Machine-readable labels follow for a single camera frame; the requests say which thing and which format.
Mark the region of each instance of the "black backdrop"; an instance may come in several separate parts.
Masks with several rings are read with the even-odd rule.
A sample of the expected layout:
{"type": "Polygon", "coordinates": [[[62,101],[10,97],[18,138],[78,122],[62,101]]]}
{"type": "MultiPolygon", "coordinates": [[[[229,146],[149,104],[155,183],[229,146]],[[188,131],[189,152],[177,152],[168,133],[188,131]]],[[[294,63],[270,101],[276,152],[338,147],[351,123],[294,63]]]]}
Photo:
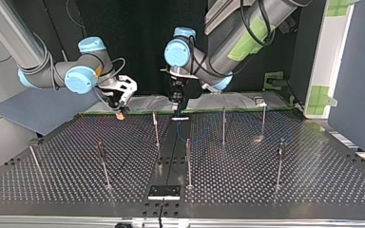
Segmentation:
{"type": "MultiPolygon", "coordinates": [[[[61,49],[70,61],[79,57],[77,43],[83,37],[104,39],[112,59],[126,58],[122,71],[137,81],[137,94],[168,92],[163,50],[175,27],[197,31],[197,44],[212,52],[232,28],[223,24],[210,36],[203,34],[206,0],[70,0],[69,12],[84,28],[67,15],[67,0],[13,0],[26,24],[48,44],[56,60],[61,49]]],[[[297,10],[292,16],[298,21],[297,10]]],[[[229,19],[237,20],[238,15],[229,19]]],[[[227,91],[260,91],[265,72],[282,70],[290,76],[297,35],[277,32],[275,42],[254,56],[248,66],[234,77],[227,91]]]]}

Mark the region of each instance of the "small metal post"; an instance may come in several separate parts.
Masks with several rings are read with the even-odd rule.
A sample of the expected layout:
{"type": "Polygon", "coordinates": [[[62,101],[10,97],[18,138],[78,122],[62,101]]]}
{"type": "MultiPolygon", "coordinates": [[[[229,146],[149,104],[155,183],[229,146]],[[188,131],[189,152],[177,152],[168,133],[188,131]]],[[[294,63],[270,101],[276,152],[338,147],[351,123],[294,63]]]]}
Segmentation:
{"type": "Polygon", "coordinates": [[[189,139],[186,139],[186,162],[188,164],[188,189],[192,189],[194,188],[194,186],[192,185],[192,180],[191,180],[191,141],[189,139]]]}
{"type": "Polygon", "coordinates": [[[265,102],[265,99],[262,97],[255,97],[254,102],[256,103],[257,107],[263,107],[262,110],[262,129],[260,131],[260,136],[258,141],[260,142],[263,139],[263,133],[265,132],[265,120],[266,120],[266,108],[268,104],[265,102]]]}
{"type": "Polygon", "coordinates": [[[263,132],[265,131],[265,117],[266,117],[266,103],[263,103],[263,112],[262,112],[262,130],[261,136],[263,137],[263,132]]]}
{"type": "Polygon", "coordinates": [[[156,112],[155,111],[153,111],[153,124],[155,125],[155,132],[156,132],[156,146],[158,148],[160,148],[160,143],[159,143],[159,130],[158,130],[158,123],[157,123],[156,112]]]}
{"type": "Polygon", "coordinates": [[[284,137],[280,139],[278,152],[279,152],[279,168],[278,168],[278,178],[277,178],[277,191],[280,188],[279,182],[280,182],[281,167],[282,167],[283,157],[286,153],[286,141],[284,137]]]}
{"type": "Polygon", "coordinates": [[[222,141],[222,143],[223,143],[223,145],[225,145],[226,144],[226,135],[225,135],[225,132],[226,132],[226,108],[224,107],[223,108],[223,141],[222,141]]]}
{"type": "Polygon", "coordinates": [[[31,155],[32,155],[32,157],[34,158],[35,163],[37,164],[38,168],[39,168],[39,169],[41,169],[41,167],[40,167],[40,162],[38,162],[38,160],[37,160],[37,156],[35,156],[34,148],[32,147],[32,145],[31,145],[31,146],[29,146],[29,149],[30,149],[30,151],[31,151],[31,155]]]}
{"type": "Polygon", "coordinates": [[[104,146],[103,146],[103,141],[98,141],[97,143],[97,154],[99,157],[99,161],[103,166],[103,169],[105,171],[105,175],[106,175],[106,188],[107,189],[111,189],[111,183],[109,182],[109,177],[108,177],[108,172],[106,170],[106,154],[105,154],[105,150],[104,150],[104,146]]]}

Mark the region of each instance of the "green tape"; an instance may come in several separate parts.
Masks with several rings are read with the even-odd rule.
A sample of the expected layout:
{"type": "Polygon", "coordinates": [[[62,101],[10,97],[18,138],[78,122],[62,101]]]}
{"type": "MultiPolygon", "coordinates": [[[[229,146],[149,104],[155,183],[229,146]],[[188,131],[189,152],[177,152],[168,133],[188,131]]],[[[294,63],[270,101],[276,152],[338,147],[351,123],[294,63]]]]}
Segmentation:
{"type": "Polygon", "coordinates": [[[351,0],[329,0],[326,15],[328,17],[345,16],[351,4],[351,0]]]}
{"type": "Polygon", "coordinates": [[[281,90],[280,86],[273,86],[271,84],[267,84],[266,82],[268,81],[268,79],[283,79],[283,71],[265,73],[265,77],[263,79],[264,89],[281,90]]]}
{"type": "Polygon", "coordinates": [[[328,86],[313,85],[307,104],[307,115],[324,115],[325,106],[328,104],[328,86]]]}
{"type": "MultiPolygon", "coordinates": [[[[250,29],[260,40],[264,40],[268,34],[265,22],[258,17],[251,23],[250,29]]],[[[246,31],[227,55],[227,57],[234,61],[242,61],[249,54],[257,54],[261,48],[262,46],[257,43],[253,37],[251,37],[248,31],[246,31]]]]}

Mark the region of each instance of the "perforated metal table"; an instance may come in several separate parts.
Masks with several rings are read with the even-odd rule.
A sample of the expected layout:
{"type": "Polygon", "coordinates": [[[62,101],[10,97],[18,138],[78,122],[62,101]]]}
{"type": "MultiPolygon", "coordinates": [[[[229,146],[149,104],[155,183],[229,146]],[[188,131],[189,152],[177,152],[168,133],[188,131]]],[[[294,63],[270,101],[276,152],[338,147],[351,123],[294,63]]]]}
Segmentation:
{"type": "Polygon", "coordinates": [[[365,220],[365,162],[295,110],[159,115],[85,115],[0,168],[0,216],[163,219],[365,220]],[[185,141],[193,189],[187,189],[185,141]],[[277,185],[279,140],[287,143],[277,185]],[[106,179],[95,145],[107,152],[106,179]],[[152,185],[179,185],[180,200],[148,200],[152,185]]]}

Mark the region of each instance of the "white panel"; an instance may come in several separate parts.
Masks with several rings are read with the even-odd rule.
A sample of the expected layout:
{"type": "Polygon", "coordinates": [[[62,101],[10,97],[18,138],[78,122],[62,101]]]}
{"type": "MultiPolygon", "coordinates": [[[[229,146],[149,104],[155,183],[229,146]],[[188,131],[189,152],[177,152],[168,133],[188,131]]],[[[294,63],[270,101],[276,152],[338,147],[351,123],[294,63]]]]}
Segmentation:
{"type": "Polygon", "coordinates": [[[0,165],[28,147],[28,141],[35,138],[34,132],[5,119],[0,119],[0,165]]]}
{"type": "MultiPolygon", "coordinates": [[[[306,106],[312,86],[329,86],[328,95],[334,95],[336,79],[346,43],[346,38],[353,15],[354,5],[348,8],[345,16],[325,16],[318,40],[316,59],[309,84],[306,106]]],[[[306,115],[311,119],[327,119],[330,107],[327,106],[322,116],[306,115]]]]}

